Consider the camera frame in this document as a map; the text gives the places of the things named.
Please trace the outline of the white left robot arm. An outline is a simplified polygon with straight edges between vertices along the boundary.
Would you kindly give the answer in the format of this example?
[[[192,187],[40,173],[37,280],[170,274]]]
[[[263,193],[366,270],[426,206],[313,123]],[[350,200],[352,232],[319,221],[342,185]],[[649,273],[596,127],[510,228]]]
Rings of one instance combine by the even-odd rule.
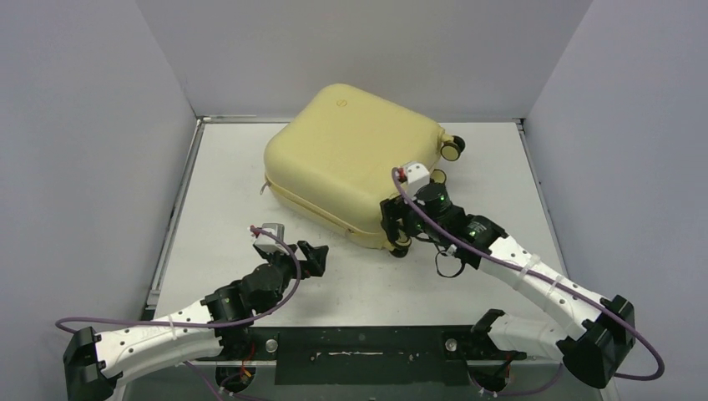
[[[75,332],[63,354],[68,399],[106,400],[117,387],[184,361],[243,357],[249,327],[291,298],[290,282],[322,277],[329,252],[265,238],[254,248],[264,263],[187,307],[114,331]]]

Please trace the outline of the yellow suitcase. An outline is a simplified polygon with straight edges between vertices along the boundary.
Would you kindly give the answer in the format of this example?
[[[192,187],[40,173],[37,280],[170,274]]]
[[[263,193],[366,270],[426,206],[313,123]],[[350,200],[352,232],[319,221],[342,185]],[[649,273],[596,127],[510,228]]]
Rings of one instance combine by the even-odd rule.
[[[391,244],[380,202],[400,196],[392,169],[423,163],[440,181],[440,159],[458,160],[464,139],[435,120],[349,84],[331,84],[264,151],[265,182],[284,206],[358,246],[404,257]]]

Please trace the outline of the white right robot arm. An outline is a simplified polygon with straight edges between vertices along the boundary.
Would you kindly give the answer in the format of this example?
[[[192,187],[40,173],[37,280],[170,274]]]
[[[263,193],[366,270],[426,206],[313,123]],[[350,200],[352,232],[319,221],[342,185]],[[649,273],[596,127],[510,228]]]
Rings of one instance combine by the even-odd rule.
[[[561,362],[579,381],[605,388],[633,346],[635,308],[582,288],[524,249],[501,226],[452,203],[443,184],[425,185],[411,207],[402,196],[381,202],[388,236],[417,237],[509,285],[549,316],[529,321],[489,311],[476,324],[474,350],[485,358],[520,351]]]

